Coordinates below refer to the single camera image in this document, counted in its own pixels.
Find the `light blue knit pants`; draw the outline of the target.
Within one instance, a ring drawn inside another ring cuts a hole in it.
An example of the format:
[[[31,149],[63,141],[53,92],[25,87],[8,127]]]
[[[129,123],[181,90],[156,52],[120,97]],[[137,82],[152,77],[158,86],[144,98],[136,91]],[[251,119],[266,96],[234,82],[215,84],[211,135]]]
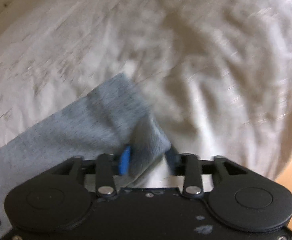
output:
[[[139,184],[171,144],[138,87],[118,74],[0,148],[0,238],[11,228],[3,202],[15,186],[73,156],[96,159],[132,149],[118,186]]]

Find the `cream satin bedspread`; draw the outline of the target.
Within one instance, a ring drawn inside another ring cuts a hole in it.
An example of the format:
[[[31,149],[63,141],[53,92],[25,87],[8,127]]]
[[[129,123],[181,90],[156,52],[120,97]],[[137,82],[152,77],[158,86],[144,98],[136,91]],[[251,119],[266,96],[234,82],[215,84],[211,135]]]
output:
[[[171,142],[276,178],[292,156],[292,0],[13,0],[0,148],[126,74]]]

